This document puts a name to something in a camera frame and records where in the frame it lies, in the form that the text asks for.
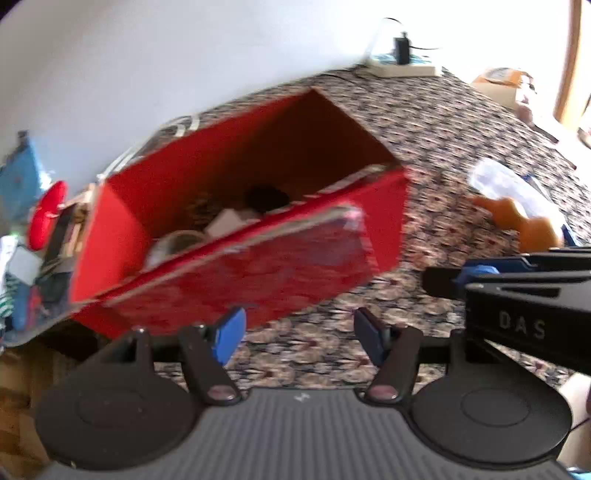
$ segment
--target white paper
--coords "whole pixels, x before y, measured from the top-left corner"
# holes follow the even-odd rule
[[[246,226],[247,223],[238,215],[236,210],[227,208],[222,210],[221,213],[215,217],[205,229],[211,238],[220,238],[222,236],[229,235],[236,230],[240,230]]]
[[[32,287],[39,275],[39,269],[42,263],[43,260],[41,258],[21,245],[17,247],[14,255],[8,262],[8,273]]]

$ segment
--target white wall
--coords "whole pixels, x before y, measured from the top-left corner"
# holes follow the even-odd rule
[[[21,0],[0,22],[0,153],[72,190],[159,124],[358,61],[382,0]]]
[[[75,191],[166,120],[358,61],[383,16],[466,81],[528,70],[551,110],[568,0],[21,0],[0,22],[0,154],[29,129]]]

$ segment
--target circular pad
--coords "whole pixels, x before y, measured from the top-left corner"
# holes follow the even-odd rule
[[[160,457],[191,431],[191,396],[165,378],[105,365],[40,403],[36,428],[48,454],[87,470],[128,468]]]
[[[548,455],[566,438],[572,421],[556,390],[534,376],[530,380],[488,365],[426,385],[411,414],[440,449],[496,465]]]

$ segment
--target patterned carpet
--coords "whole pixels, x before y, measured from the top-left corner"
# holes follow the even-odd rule
[[[202,126],[277,96],[314,86],[389,147],[411,179],[402,258],[369,284],[247,333],[229,372],[250,387],[330,388],[368,382],[375,368],[353,335],[352,312],[369,307],[387,322],[428,335],[461,327],[462,304],[429,297],[419,274],[428,265],[462,265],[470,257],[510,255],[517,238],[497,230],[467,200],[466,176],[478,159],[498,160],[518,174],[534,173],[567,215],[579,238],[591,234],[591,197],[567,162],[509,112],[445,72],[441,78],[379,79],[338,71],[260,92],[202,115]],[[501,347],[550,385],[569,372]],[[162,375],[182,383],[179,365]],[[442,374],[423,365],[420,385]]]

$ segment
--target cardboard box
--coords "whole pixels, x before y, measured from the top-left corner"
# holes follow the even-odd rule
[[[154,239],[188,228],[200,193],[241,209],[259,184],[297,205],[142,271]],[[236,305],[253,327],[331,298],[396,265],[406,186],[386,146],[315,90],[228,118],[100,186],[74,317],[114,338],[211,323]]]
[[[487,97],[494,100],[499,105],[515,110],[517,106],[517,92],[521,88],[521,76],[524,72],[520,70],[512,70],[508,73],[508,77],[503,81],[491,82],[486,78],[486,75],[479,75],[472,83],[474,87]]]

